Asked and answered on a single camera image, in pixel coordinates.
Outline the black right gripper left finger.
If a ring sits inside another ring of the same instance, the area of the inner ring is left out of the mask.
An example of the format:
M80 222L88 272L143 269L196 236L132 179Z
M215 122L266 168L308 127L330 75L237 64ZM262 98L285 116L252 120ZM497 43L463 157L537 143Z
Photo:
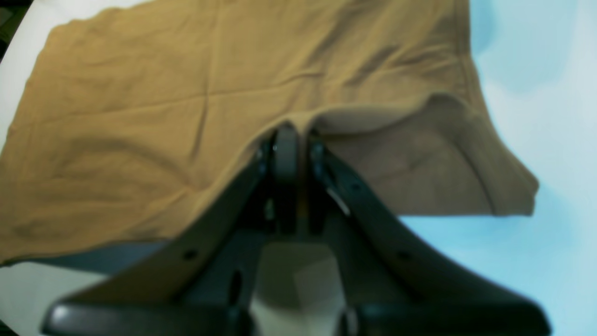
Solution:
M58 300L47 336L253 336L262 247L297 229L298 135L279 127L208 210L165 247Z

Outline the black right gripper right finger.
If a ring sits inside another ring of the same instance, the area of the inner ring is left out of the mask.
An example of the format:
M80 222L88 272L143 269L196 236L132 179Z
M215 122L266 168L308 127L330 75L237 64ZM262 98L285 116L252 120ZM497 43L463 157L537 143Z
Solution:
M548 336L538 304L458 265L408 229L322 138L308 138L311 233L338 264L338 336Z

